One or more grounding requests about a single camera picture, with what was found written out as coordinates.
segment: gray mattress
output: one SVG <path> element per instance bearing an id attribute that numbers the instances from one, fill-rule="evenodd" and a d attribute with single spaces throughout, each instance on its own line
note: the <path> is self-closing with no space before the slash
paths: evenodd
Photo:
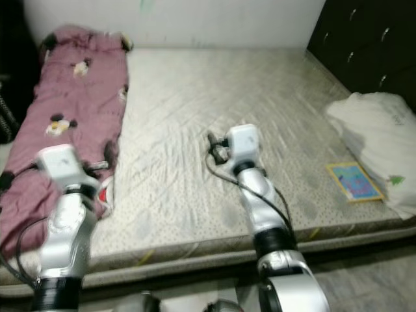
<path id="1" fill-rule="evenodd" d="M 137 49 L 115 176 L 115 210 L 92 238 L 85 287 L 254 259 L 239 191 L 204 165 L 207 130 L 221 135 L 251 123 L 262 163 L 285 195 L 301 251 L 407 237 L 381 201 L 348 203 L 326 171 L 354 161 L 325 120 L 348 92 L 297 50 Z M 23 255 L 35 271 L 35 252 Z M 0 294 L 29 290 L 0 269 Z"/>

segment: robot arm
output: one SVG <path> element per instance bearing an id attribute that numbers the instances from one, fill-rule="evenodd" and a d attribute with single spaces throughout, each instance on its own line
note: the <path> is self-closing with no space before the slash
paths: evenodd
<path id="1" fill-rule="evenodd" d="M 77 311 L 97 222 L 93 201 L 99 182 L 86 175 L 69 144 L 40 151 L 38 167 L 58 184 L 63 195 L 47 221 L 32 311 Z"/>
<path id="2" fill-rule="evenodd" d="M 326 297 L 297 250 L 291 225 L 272 206 L 276 202 L 276 191 L 256 167 L 259 162 L 257 128 L 254 125 L 233 127 L 225 138 L 217 140 L 210 135 L 209 141 L 209 152 L 216 164 L 225 164 L 241 189 L 261 277 L 261 311 L 328 312 Z M 228 150 L 228 159 L 219 156 L 220 148 Z"/>

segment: white wall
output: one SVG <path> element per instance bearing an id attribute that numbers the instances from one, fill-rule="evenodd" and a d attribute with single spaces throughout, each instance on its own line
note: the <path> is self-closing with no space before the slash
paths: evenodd
<path id="1" fill-rule="evenodd" d="M 63 23 L 136 46 L 306 47 L 325 0 L 25 0 L 37 42 Z"/>

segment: colorful book cover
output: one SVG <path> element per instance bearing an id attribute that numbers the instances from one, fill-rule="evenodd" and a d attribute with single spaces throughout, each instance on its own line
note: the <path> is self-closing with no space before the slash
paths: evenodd
<path id="1" fill-rule="evenodd" d="M 358 162 L 329 164 L 326 168 L 350 202 L 380 200 L 384 197 Z"/>

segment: cabinet handle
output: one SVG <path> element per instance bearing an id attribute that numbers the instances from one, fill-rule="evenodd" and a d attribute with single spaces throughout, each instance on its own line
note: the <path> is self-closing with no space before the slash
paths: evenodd
<path id="1" fill-rule="evenodd" d="M 351 58 L 354 56 L 354 52 L 351 52 L 348 56 L 348 59 L 346 60 L 347 63 L 351 61 Z"/>
<path id="2" fill-rule="evenodd" d="M 350 21 L 352 21 L 352 18 L 354 17 L 354 14 L 357 12 L 357 9 L 355 8 L 355 9 L 353 9 L 353 11 L 351 11 L 351 14 L 350 14 Z"/>
<path id="3" fill-rule="evenodd" d="M 322 41 L 322 43 L 323 43 L 323 44 L 325 44 L 325 41 L 326 41 L 326 39 L 327 39 L 327 37 L 328 37 L 328 35 L 329 35 L 329 34 L 330 34 L 329 32 L 327 32 L 327 33 L 325 34 L 324 39 L 323 39 L 323 41 Z"/>
<path id="4" fill-rule="evenodd" d="M 390 27 L 384 29 L 384 32 L 382 34 L 382 42 L 384 41 L 385 36 L 387 35 L 387 33 L 390 31 Z"/>
<path id="5" fill-rule="evenodd" d="M 380 79 L 380 83 L 378 84 L 378 88 L 382 87 L 386 78 L 387 78 L 387 75 L 383 75 L 383 77 Z"/>

